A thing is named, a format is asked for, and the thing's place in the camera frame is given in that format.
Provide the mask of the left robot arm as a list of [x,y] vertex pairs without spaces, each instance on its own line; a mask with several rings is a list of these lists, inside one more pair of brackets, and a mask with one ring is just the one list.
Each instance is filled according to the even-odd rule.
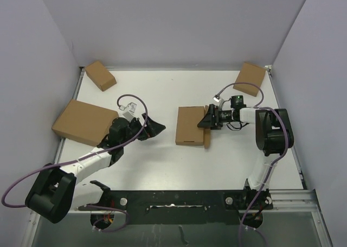
[[128,141],[145,141],[165,130],[165,125],[146,114],[142,116],[144,123],[135,117],[131,121],[123,117],[114,119],[101,142],[76,162],[41,168],[25,206],[53,224],[76,207],[92,204],[99,210],[105,209],[110,204],[109,188],[98,181],[83,183],[83,180],[115,164],[123,156]]

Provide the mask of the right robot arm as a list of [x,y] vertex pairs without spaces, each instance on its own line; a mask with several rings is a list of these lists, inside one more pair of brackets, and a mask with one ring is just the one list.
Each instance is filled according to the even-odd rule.
[[225,125],[231,131],[240,132],[250,124],[255,126],[255,143],[261,153],[246,179],[241,202],[247,208],[255,207],[260,201],[269,204],[268,189],[273,171],[294,144],[288,112],[286,109],[248,107],[242,95],[232,96],[229,101],[230,110],[210,104],[197,127],[220,130]]

